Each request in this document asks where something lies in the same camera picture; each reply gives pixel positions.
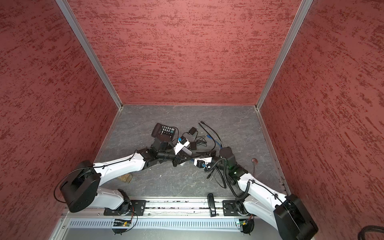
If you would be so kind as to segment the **black power adapter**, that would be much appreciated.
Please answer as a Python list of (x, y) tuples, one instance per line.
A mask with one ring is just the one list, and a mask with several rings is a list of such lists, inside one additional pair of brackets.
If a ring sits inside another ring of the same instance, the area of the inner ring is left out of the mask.
[(188, 133), (190, 134), (190, 135), (194, 135), (195, 133), (197, 133), (198, 131), (197, 131), (197, 129), (195, 128), (195, 127), (192, 127), (189, 131), (188, 131)]

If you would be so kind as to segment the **white network switch box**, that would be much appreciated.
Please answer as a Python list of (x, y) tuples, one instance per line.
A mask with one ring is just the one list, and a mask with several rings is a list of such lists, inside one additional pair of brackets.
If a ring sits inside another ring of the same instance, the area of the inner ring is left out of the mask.
[(190, 151), (188, 148), (184, 147), (184, 146), (179, 146), (179, 147), (175, 147), (175, 153), (176, 154), (181, 154), (181, 153), (184, 153), (186, 154), (187, 156), (192, 156), (192, 151)]

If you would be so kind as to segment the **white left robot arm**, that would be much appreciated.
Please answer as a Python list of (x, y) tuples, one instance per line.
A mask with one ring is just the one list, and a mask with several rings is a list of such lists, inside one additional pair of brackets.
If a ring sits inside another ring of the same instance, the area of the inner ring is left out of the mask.
[(110, 215), (126, 216), (134, 208), (127, 193), (123, 190), (110, 190), (103, 185), (123, 175), (147, 169), (153, 165), (170, 161), (176, 167), (191, 159), (190, 142), (178, 138), (177, 143), (155, 138), (149, 149), (134, 151), (133, 154), (120, 159), (92, 164), (90, 161), (79, 163), (55, 187), (71, 213), (87, 208), (103, 208)]

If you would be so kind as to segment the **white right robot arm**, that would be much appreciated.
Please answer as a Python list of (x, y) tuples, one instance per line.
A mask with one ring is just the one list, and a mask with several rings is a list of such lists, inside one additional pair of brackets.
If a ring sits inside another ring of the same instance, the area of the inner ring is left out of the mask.
[(219, 156), (194, 156), (197, 167), (206, 172), (221, 171), (222, 179), (248, 214), (274, 227), (283, 240), (311, 240), (319, 231), (317, 224), (299, 197), (273, 190), (257, 180), (236, 161), (230, 147)]

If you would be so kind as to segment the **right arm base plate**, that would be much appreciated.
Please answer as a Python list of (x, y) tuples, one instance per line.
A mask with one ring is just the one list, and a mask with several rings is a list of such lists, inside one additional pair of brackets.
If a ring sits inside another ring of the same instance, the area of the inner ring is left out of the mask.
[(237, 217), (240, 214), (237, 211), (235, 200), (223, 200), (223, 214), (225, 217)]

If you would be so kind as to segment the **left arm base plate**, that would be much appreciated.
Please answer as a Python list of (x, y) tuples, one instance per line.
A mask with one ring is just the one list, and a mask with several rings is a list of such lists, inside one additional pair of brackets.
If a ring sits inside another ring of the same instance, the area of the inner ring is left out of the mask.
[(146, 208), (146, 203), (146, 200), (123, 201), (116, 210), (105, 208), (104, 216), (142, 216)]

